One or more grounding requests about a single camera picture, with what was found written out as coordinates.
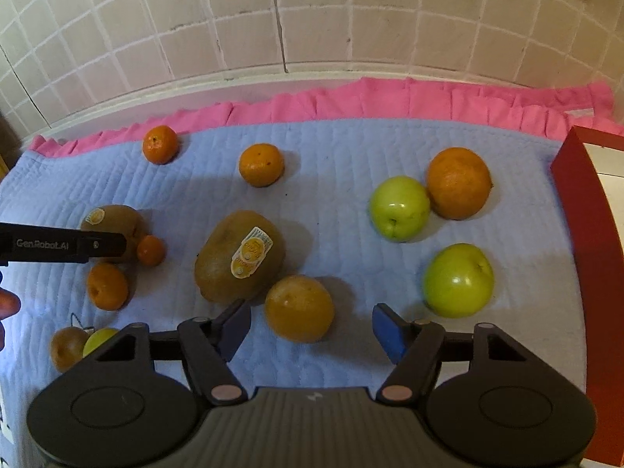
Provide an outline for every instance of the blue quilted cloth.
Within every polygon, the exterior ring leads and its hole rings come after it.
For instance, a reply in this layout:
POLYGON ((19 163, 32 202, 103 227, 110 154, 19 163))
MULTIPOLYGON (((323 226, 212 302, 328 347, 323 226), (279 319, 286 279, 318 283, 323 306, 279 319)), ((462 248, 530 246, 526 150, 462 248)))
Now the blue quilted cloth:
MULTIPOLYGON (((391 364, 374 339, 371 310, 391 305, 407 319, 431 317, 422 303, 423 269, 442 248, 465 241, 482 248, 495 271, 495 298, 468 319, 438 319, 449 330, 492 322, 524 343, 577 386, 585 385, 581 298, 563 212, 549 165, 560 143, 456 122, 340 120, 263 124, 204 131, 182 138, 175 161, 155 166, 140 143, 70 158, 27 152, 0 184, 0 220, 77 228, 93 207, 141 210, 168 246, 159 267, 126 269, 135 293, 118 312, 96 309, 85 290, 90 265, 12 263, 2 286, 23 309, 4 324, 0 353, 3 397, 0 455, 11 468, 37 467, 25 428, 27 406, 56 376, 52 334, 75 313, 85 326, 147 322, 172 330, 193 316, 214 316, 193 281, 195 256, 213 227, 236 209, 254 209, 286 240, 283 274, 318 277, 331 293, 336 319, 326 339, 297 345, 268 329, 253 309, 252 329, 230 367, 243 385, 367 386, 373 392, 391 364), (285 177, 269 188, 247 185, 238 157, 256 142, 285 153, 285 177), (494 189, 473 219, 432 216, 417 241, 396 244, 376 234, 367 215, 373 189, 389 176, 419 180, 441 149, 465 146, 488 164, 494 189)), ((465 370, 445 367, 442 378, 465 370)), ((157 369, 183 381, 179 363, 157 369)))

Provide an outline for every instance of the yellow and white sticker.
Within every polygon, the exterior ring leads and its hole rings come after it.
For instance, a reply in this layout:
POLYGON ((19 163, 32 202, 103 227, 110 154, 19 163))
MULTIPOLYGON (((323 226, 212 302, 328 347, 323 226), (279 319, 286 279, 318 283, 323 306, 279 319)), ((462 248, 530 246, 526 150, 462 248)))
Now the yellow and white sticker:
POLYGON ((258 269, 272 246, 273 240, 268 234, 254 227, 232 255, 230 269, 234 278, 249 278, 258 269))
POLYGON ((102 223, 104 219, 104 210, 96 207, 93 211, 91 211, 87 217, 84 219, 85 222, 91 225, 97 225, 98 223, 102 223))

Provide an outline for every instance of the apple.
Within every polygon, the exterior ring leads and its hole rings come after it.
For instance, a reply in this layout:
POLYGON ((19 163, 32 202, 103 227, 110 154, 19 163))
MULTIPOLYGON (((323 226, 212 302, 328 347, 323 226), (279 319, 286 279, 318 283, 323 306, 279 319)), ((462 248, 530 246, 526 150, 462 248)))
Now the apple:
POLYGON ((425 271, 423 292, 438 315, 466 317, 483 308, 494 290, 494 272, 476 246, 458 243, 444 248, 425 271))
POLYGON ((427 191, 414 178, 394 176, 380 184, 370 196, 368 212, 384 237, 404 243, 422 230, 431 205, 427 191))
POLYGON ((105 327, 104 329, 99 329, 95 333, 89 336, 89 339, 84 345, 84 349, 82 351, 82 356, 88 356, 93 350, 98 348, 100 345, 106 343, 111 337, 115 336, 119 332, 119 329, 115 329, 113 327, 105 327))

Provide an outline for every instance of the red cardboard box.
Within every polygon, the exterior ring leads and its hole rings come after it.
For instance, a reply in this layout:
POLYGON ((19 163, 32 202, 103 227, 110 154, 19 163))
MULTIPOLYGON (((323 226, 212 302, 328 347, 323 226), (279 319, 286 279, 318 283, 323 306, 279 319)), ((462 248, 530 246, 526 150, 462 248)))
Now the red cardboard box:
POLYGON ((587 395, 598 424, 585 457, 624 464, 624 137, 573 127, 550 166, 585 313, 587 395))

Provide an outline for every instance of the kiwi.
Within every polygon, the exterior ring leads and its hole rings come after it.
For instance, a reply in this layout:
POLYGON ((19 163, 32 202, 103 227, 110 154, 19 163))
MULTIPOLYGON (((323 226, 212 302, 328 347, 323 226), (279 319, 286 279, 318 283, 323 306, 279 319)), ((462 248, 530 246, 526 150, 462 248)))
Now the kiwi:
POLYGON ((52 364, 65 373, 82 359, 82 351, 89 335, 79 327, 66 327, 54 333, 50 341, 52 364))
POLYGON ((208 301, 230 304, 237 299, 250 300, 272 285, 285 254, 284 239, 273 223, 255 211, 236 211, 214 227, 199 252, 195 261, 195 283, 208 301), (263 252, 264 258, 251 274, 237 278, 232 257, 256 227, 268 235, 273 244, 263 252))
POLYGON ((127 262, 137 257, 137 245, 147 235, 147 224, 130 206, 113 204, 93 209, 80 224, 80 230, 119 232, 126 236, 126 251, 121 257, 103 257, 104 262, 127 262))

